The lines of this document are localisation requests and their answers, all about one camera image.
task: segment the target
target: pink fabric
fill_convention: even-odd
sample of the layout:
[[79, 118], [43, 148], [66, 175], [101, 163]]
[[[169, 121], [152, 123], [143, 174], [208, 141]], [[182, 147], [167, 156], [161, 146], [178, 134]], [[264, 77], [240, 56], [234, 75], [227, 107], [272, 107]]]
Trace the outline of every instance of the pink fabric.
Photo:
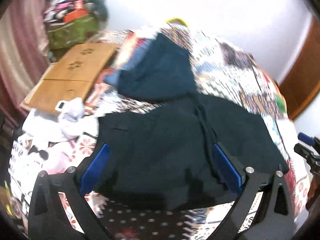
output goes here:
[[19, 107], [49, 65], [43, 12], [50, 0], [12, 0], [0, 19], [0, 109], [15, 123]]

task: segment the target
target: light blue fabric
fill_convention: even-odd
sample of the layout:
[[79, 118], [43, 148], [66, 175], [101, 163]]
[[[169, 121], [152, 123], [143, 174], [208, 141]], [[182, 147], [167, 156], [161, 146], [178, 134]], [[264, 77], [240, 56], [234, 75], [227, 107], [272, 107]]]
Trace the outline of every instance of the light blue fabric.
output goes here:
[[123, 64], [123, 66], [121, 68], [116, 69], [112, 74], [105, 75], [103, 78], [103, 81], [106, 84], [117, 88], [120, 71], [133, 69], [143, 59], [151, 42], [152, 42], [151, 39], [147, 39], [144, 43], [142, 43], [140, 46], [138, 46], [134, 50], [134, 52], [133, 52], [131, 58], [128, 60], [128, 62]]

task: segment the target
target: bedsheet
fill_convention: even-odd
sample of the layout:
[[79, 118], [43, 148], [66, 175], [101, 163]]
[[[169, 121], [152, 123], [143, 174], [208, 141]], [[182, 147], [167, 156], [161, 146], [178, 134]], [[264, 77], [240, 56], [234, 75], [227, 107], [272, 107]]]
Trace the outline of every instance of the bedsheet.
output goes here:
[[[295, 217], [304, 208], [309, 179], [302, 157], [293, 151], [298, 141], [296, 130], [292, 121], [288, 119], [285, 100], [273, 80], [257, 67], [252, 55], [244, 53], [228, 41], [182, 25], [165, 24], [161, 27], [145, 26], [137, 31], [102, 31], [88, 41], [118, 43], [119, 50], [112, 65], [103, 70], [97, 78], [85, 102], [86, 114], [92, 116], [92, 122], [95, 125], [85, 127], [85, 132], [79, 138], [53, 144], [24, 134], [18, 142], [13, 143], [9, 168], [11, 191], [20, 205], [25, 220], [28, 217], [28, 206], [36, 176], [44, 165], [44, 161], [37, 157], [37, 154], [26, 157], [33, 145], [39, 150], [49, 147], [49, 152], [55, 157], [53, 159], [59, 163], [59, 170], [56, 172], [64, 172], [69, 166], [78, 166], [93, 152], [98, 132], [96, 117], [106, 113], [125, 111], [144, 114], [156, 107], [161, 107], [158, 104], [125, 98], [112, 86], [102, 82], [106, 73], [110, 73], [128, 61], [138, 44], [145, 39], [154, 39], [159, 32], [190, 51], [190, 64], [199, 92], [225, 98], [249, 112], [261, 114], [273, 142], [290, 168], [285, 179], [291, 194]], [[82, 231], [64, 193], [59, 194], [72, 227]], [[262, 193], [256, 195], [250, 212], [241, 226], [241, 231], [250, 226], [261, 197]], [[205, 240], [223, 220], [233, 204], [226, 203], [173, 213], [133, 211], [96, 192], [87, 194], [85, 199], [117, 239]]]

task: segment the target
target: green bag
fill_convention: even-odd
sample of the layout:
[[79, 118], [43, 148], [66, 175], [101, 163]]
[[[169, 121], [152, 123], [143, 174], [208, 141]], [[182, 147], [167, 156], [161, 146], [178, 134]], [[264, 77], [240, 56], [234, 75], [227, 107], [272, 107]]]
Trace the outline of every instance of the green bag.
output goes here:
[[46, 32], [50, 49], [60, 49], [85, 43], [98, 30], [99, 20], [87, 14], [65, 25], [49, 26]]

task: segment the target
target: yellow object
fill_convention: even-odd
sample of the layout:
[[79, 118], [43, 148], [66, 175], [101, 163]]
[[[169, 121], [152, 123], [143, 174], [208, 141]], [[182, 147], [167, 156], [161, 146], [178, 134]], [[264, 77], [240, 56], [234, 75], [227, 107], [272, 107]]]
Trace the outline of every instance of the yellow object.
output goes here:
[[175, 21], [182, 23], [182, 25], [184, 25], [185, 27], [189, 27], [188, 24], [184, 20], [182, 20], [181, 18], [177, 18], [177, 17], [168, 19], [165, 22], [166, 23], [174, 23]]

